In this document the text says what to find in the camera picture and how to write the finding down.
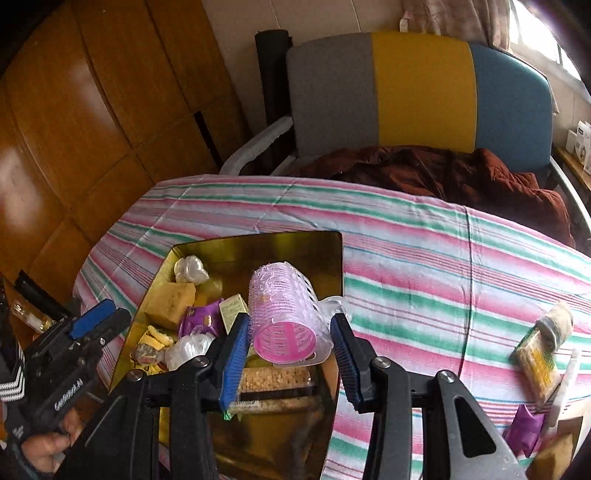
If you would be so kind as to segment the person left hand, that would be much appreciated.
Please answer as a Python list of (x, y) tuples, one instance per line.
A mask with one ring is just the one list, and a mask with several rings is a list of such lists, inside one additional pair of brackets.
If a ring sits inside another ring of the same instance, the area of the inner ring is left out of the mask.
[(75, 408), (64, 416), (61, 427), (62, 433), (31, 436), (21, 445), (26, 460), (42, 473), (55, 473), (60, 466), (57, 455), (70, 448), (81, 434), (83, 423)]

